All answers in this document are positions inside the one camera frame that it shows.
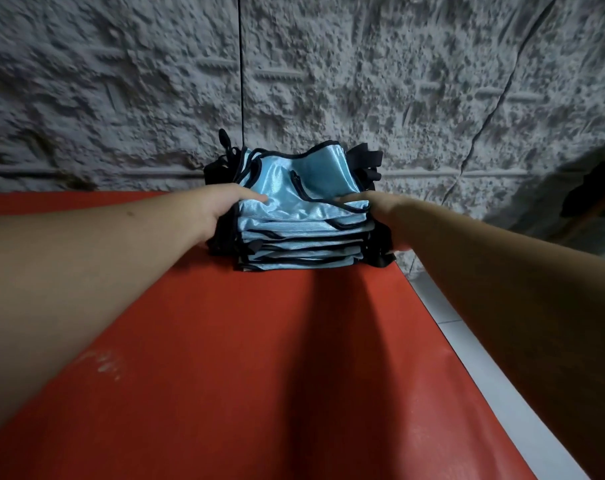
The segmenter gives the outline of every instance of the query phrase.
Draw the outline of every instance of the hand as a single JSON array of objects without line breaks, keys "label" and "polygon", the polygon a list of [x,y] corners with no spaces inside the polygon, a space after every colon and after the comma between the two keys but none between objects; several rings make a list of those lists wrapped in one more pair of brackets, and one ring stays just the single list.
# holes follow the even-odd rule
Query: hand
[{"label": "hand", "polygon": [[403,206],[410,205],[413,199],[404,195],[387,194],[368,190],[359,194],[349,194],[337,199],[341,203],[354,202],[356,200],[368,200],[371,204],[371,215],[378,222],[385,224],[391,229],[391,241],[396,251],[408,251],[411,249],[409,242],[403,237],[403,231],[398,218],[398,210]]},{"label": "hand", "polygon": [[216,232],[218,218],[232,208],[239,200],[267,201],[267,196],[254,192],[238,184],[205,185],[192,190],[193,197],[198,202],[198,219],[202,225],[199,241],[206,241]]}]

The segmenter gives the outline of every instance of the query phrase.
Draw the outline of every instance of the zipper pocket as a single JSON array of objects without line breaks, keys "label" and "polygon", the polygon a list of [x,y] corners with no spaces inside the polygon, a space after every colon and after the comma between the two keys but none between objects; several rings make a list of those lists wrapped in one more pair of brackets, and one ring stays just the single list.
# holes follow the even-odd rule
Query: zipper pocket
[{"label": "zipper pocket", "polygon": [[311,198],[303,187],[303,181],[294,170],[291,170],[290,176],[294,189],[296,190],[296,193],[298,193],[298,197],[300,197],[301,200],[304,200],[306,202],[326,203],[328,205],[338,207],[339,209],[347,210],[348,212],[353,212],[354,214],[366,214],[371,208],[371,205],[367,205],[367,207],[365,207],[364,209],[357,209],[356,207],[351,207],[350,205],[345,205],[344,203],[336,202],[334,200],[324,198]]}]

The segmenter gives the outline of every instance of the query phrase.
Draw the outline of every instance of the right hand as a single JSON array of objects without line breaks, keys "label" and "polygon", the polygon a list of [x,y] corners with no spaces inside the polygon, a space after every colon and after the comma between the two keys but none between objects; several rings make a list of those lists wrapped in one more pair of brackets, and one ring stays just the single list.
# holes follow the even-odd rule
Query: right hand
[{"label": "right hand", "polygon": [[411,203],[412,199],[410,197],[368,190],[358,194],[345,195],[336,200],[341,203],[368,200],[371,204],[371,215],[373,218],[391,229],[393,249],[395,251],[408,251],[411,249],[411,245],[403,236],[404,233],[399,216],[400,208]]}]

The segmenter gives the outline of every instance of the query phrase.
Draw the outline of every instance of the folded fabric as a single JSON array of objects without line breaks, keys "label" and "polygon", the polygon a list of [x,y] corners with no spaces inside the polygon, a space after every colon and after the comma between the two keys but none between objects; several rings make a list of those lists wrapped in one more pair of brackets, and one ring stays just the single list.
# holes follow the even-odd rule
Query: folded fabric
[{"label": "folded fabric", "polygon": [[393,262],[389,230],[371,218],[369,202],[336,200],[373,189],[382,152],[360,144],[345,153],[325,141],[290,155],[232,147],[224,130],[219,139],[225,155],[205,167],[205,183],[234,182],[269,199],[241,201],[221,217],[208,241],[213,254],[235,256],[248,271]]}]

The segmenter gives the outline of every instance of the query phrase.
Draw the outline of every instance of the stack of bags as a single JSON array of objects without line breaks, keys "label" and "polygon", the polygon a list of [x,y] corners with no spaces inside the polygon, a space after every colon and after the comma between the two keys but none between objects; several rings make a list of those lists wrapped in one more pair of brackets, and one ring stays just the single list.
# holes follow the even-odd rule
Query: stack of bags
[{"label": "stack of bags", "polygon": [[205,182],[235,182],[269,200],[236,204],[208,243],[212,253],[234,255],[245,271],[359,261],[381,267],[393,261],[388,229],[371,218],[369,202],[335,200],[373,189],[382,152],[360,144],[345,153],[337,141],[325,141],[288,155],[262,148],[239,150],[231,147],[224,130],[219,136],[226,155],[205,168]]}]

